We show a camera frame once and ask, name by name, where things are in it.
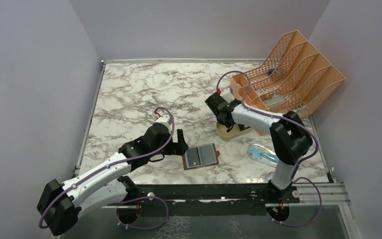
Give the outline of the brown leather card holder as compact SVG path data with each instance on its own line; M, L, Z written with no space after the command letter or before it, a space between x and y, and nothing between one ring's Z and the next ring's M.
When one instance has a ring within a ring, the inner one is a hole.
M219 164L220 152L215 144L190 147L182 156L184 170L198 169Z

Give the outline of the grey striped credit card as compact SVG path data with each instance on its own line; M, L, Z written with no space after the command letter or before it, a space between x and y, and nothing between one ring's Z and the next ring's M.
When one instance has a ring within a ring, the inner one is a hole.
M213 144L207 144L198 149L201 164L206 166L217 163L216 151Z

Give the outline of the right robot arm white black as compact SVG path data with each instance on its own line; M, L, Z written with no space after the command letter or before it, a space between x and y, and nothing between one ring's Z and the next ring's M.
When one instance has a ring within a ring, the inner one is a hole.
M304 159L313 144L313 133L293 111L286 114L272 113L246 105L243 101L227 101L220 93L213 93L205 100L216 116L217 122L227 129L242 124L270 135L279 161L272 178L268 181L267 196L275 203L287 196L299 162Z

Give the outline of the black gold-line VIP card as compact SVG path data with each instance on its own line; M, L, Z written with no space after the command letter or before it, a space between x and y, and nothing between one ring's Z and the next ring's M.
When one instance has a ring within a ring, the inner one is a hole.
M197 147L189 148L185 153L185 161L187 168L201 166L201 160Z

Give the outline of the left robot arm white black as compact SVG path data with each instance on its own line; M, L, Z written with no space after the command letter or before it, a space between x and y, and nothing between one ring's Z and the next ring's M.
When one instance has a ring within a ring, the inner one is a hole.
M177 141L173 141L174 130L167 123L156 122L143 136L124 143L109 159L85 174L62 183L49 181L36 207L41 215L39 227L59 236L76 224L80 214L97 205L87 204L86 200L99 189L146 165L156 155L183 156L189 146L182 129L177 129Z

